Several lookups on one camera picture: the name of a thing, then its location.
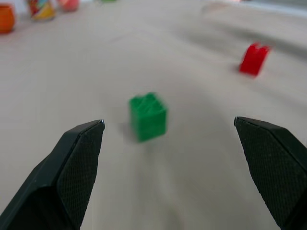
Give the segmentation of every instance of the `can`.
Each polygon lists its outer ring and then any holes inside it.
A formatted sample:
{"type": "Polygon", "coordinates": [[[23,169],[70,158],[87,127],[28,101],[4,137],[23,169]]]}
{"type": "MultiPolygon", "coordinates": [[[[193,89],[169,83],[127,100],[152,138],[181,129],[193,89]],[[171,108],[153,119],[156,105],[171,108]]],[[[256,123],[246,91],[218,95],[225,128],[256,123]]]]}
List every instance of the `can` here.
{"type": "Polygon", "coordinates": [[[31,13],[31,18],[36,21],[53,19],[55,11],[50,0],[26,0],[31,13]]]}

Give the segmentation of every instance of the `green object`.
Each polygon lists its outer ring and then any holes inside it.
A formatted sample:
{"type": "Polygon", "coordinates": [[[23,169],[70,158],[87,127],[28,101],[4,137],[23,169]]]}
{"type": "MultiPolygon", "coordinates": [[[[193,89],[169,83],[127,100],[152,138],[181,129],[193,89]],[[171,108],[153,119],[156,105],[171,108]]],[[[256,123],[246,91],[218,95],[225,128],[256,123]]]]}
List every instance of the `green object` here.
{"type": "Polygon", "coordinates": [[[139,141],[166,133],[167,108],[156,93],[136,96],[129,101],[130,123],[139,141]]]}

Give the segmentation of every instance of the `red object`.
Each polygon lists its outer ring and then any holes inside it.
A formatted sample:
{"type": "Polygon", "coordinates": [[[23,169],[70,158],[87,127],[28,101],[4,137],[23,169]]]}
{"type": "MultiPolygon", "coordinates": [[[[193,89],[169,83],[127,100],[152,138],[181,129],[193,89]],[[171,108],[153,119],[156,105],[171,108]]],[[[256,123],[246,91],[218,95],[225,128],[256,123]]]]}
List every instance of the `red object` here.
{"type": "Polygon", "coordinates": [[[244,55],[239,71],[257,76],[270,50],[269,46],[260,46],[259,43],[252,44],[244,55]]]}

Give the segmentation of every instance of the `orange cup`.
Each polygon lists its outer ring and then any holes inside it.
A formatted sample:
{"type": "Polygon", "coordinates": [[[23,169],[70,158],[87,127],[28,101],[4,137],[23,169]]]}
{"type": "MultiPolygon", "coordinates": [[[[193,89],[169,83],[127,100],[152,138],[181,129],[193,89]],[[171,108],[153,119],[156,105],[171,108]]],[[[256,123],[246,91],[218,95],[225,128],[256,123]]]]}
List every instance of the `orange cup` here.
{"type": "Polygon", "coordinates": [[[15,25],[15,10],[10,3],[0,3],[0,34],[9,33],[15,25]]]}

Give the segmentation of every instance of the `textured gripper pad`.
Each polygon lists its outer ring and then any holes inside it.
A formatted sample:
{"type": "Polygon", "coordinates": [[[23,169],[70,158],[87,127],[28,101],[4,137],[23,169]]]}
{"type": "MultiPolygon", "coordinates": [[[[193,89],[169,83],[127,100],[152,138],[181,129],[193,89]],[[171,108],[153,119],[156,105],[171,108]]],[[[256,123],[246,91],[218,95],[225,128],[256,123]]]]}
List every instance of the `textured gripper pad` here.
{"type": "Polygon", "coordinates": [[[96,179],[103,129],[80,135],[57,181],[57,191],[76,229],[80,226],[96,179]]]}
{"type": "Polygon", "coordinates": [[[236,117],[235,126],[251,177],[277,225],[294,229],[287,226],[306,211],[306,148],[287,129],[267,122],[236,117]]]}

